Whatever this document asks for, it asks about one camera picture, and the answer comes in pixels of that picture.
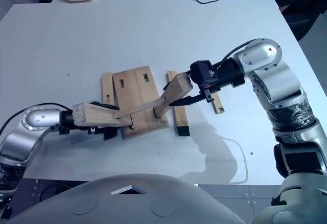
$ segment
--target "wooden stick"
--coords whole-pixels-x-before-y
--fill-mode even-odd
[[[168,81],[172,81],[176,76],[177,72],[175,71],[168,71]],[[190,136],[190,129],[188,118],[186,116],[186,111],[184,106],[173,106],[174,117],[175,117],[175,124],[177,127],[177,133],[179,136]]]
[[[107,105],[115,105],[112,72],[102,74],[102,103]]]
[[[186,73],[178,73],[161,96],[166,99],[165,103],[154,108],[156,116],[164,115],[171,108],[170,103],[183,98],[192,89],[193,86]]]
[[[125,117],[125,116],[129,116],[129,115],[132,115],[132,114],[137,113],[139,111],[146,110],[146,109],[149,109],[149,108],[153,108],[153,107],[158,106],[158,105],[162,105],[162,104],[164,104],[165,101],[166,101],[166,99],[164,97],[161,97],[161,98],[159,98],[157,100],[144,103],[144,104],[139,105],[137,107],[134,107],[134,108],[132,108],[130,110],[119,111],[118,113],[113,115],[113,118],[122,118],[122,117]]]
[[[214,107],[215,113],[216,114],[220,114],[220,113],[225,112],[225,109],[223,107],[223,104],[220,101],[220,98],[218,96],[218,93],[213,93],[213,94],[211,94],[211,96],[214,99],[214,101],[213,101],[213,107]]]
[[[73,105],[74,124],[81,127],[126,127],[132,125],[130,117],[115,119],[116,110],[111,110],[89,103]]]

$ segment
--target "rectangular slot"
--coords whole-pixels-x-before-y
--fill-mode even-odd
[[[126,187],[122,187],[110,193],[111,195],[118,195],[118,194],[146,194],[145,191],[141,190],[140,188],[129,185]]]
[[[121,82],[121,87],[125,87],[124,86],[124,80],[123,79],[120,79],[119,82]]]
[[[145,74],[143,74],[143,76],[144,76],[144,80],[145,80],[146,82],[149,82],[149,77],[148,77],[148,74],[147,74],[147,73],[145,73]]]

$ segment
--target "gray floor tile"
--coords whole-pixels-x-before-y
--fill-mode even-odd
[[[281,186],[249,186],[251,198],[277,197]]]
[[[327,23],[324,15],[320,15],[310,31],[302,39],[306,45],[320,45],[327,42]]]
[[[251,224],[254,219],[253,208],[250,199],[245,198],[217,198],[226,207],[234,211],[246,224]]]
[[[12,201],[8,204],[10,207],[12,207],[11,217],[26,210],[30,206],[33,206],[34,198],[35,198],[34,192],[18,190],[15,193],[15,196],[12,198]]]
[[[324,89],[325,93],[327,93],[327,57],[325,56],[327,45],[304,46],[302,49],[322,88]]]
[[[199,184],[199,187],[215,198],[250,198],[248,186]]]
[[[271,198],[253,198],[252,207],[254,216],[257,216],[264,208],[271,206]]]

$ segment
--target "wooden plank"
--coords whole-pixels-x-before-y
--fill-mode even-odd
[[[156,116],[163,116],[171,108],[170,103],[183,98],[192,89],[193,86],[186,73],[178,73],[161,96],[166,99],[166,102],[154,108]]]
[[[112,72],[102,74],[102,103],[107,105],[115,105]]]
[[[118,106],[121,110],[130,110],[136,106],[159,99],[149,66],[136,68],[112,75]],[[133,130],[123,129],[123,138],[144,135],[168,127],[165,116],[156,118],[152,108],[132,114]]]
[[[115,119],[112,117],[115,113],[117,113],[116,110],[89,103],[73,105],[73,118],[76,126],[126,127],[132,125],[130,117]]]
[[[225,109],[223,107],[223,104],[221,103],[220,101],[220,98],[218,96],[218,93],[213,93],[211,94],[211,96],[213,97],[214,101],[212,102],[213,104],[213,107],[214,107],[214,110],[215,110],[215,113],[216,114],[220,114],[220,113],[223,113],[225,112]]]
[[[172,81],[173,78],[176,76],[177,72],[175,71],[168,71],[168,81]],[[188,126],[188,118],[186,117],[186,111],[184,106],[173,106],[174,116],[176,127]]]
[[[159,98],[157,100],[144,103],[142,105],[139,105],[137,107],[134,107],[134,108],[126,110],[126,111],[119,111],[118,113],[114,114],[113,117],[114,118],[122,118],[122,117],[125,117],[125,116],[129,116],[129,115],[138,113],[138,112],[140,112],[142,110],[146,110],[146,109],[158,106],[158,105],[162,105],[162,104],[164,104],[165,101],[166,101],[165,98]]]

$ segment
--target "wooden board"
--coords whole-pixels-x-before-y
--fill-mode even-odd
[[[220,101],[220,98],[218,96],[218,93],[213,93],[213,94],[211,94],[211,96],[214,99],[214,101],[213,101],[213,107],[214,107],[215,113],[216,114],[220,114],[220,113],[225,112],[225,109],[223,107],[223,104]]]
[[[117,112],[116,114],[113,115],[113,118],[123,118],[125,116],[129,116],[129,115],[132,115],[134,113],[138,113],[138,112],[140,112],[142,110],[146,110],[146,109],[158,106],[158,105],[162,105],[162,104],[165,103],[165,101],[166,101],[166,99],[161,97],[161,98],[159,98],[157,100],[144,103],[144,104],[139,105],[139,106],[137,106],[135,108],[132,108],[130,110],[120,110],[119,112]]]
[[[168,81],[172,81],[173,78],[176,76],[177,72],[175,71],[168,71]],[[176,127],[183,127],[188,126],[188,118],[186,117],[186,111],[184,106],[174,106],[173,107],[174,116],[175,116],[175,122]]]
[[[102,74],[102,103],[115,105],[114,88],[112,81],[112,72]]]
[[[136,106],[159,99],[149,66],[136,68],[112,75],[118,106],[121,110],[130,110]],[[156,118],[152,108],[132,114],[133,129],[123,128],[123,138],[144,135],[168,127],[165,116]]]

